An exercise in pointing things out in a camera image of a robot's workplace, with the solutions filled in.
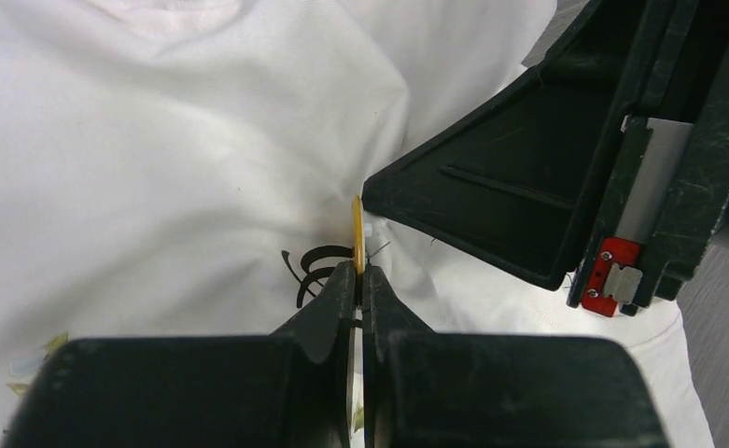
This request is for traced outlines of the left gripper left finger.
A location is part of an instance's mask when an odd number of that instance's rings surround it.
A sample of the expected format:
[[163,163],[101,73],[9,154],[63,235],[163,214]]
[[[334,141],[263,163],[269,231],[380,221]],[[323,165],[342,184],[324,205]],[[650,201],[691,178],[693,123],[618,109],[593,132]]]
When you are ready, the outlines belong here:
[[49,359],[6,447],[346,447],[357,272],[267,335],[78,339]]

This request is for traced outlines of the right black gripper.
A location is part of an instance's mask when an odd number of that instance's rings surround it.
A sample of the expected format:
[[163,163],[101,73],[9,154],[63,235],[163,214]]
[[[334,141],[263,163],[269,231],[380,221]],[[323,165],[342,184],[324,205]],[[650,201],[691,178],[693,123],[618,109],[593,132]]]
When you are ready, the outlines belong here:
[[592,153],[563,159],[590,202],[537,285],[572,273],[568,304],[606,316],[675,300],[729,240],[729,1],[590,1],[538,66],[553,76],[614,93]]

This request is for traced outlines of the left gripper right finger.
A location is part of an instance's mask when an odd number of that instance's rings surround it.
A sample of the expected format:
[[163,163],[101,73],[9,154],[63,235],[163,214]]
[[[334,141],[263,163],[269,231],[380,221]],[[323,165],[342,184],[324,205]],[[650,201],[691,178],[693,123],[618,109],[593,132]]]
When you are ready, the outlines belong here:
[[593,337],[439,333],[361,277],[369,447],[666,447],[638,365]]

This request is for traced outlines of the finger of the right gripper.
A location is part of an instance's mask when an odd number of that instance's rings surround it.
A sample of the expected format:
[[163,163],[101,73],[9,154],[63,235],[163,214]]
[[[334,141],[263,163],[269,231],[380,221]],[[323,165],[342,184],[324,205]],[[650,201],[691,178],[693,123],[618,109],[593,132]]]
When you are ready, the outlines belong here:
[[549,290],[581,260],[618,79],[531,69],[377,174],[364,208]]

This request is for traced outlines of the white floral t-shirt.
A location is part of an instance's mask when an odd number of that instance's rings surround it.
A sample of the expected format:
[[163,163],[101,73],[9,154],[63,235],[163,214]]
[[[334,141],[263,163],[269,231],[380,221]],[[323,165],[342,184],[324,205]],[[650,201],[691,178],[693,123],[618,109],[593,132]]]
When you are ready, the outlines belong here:
[[364,180],[504,89],[553,1],[0,1],[0,442],[90,336],[265,333]]

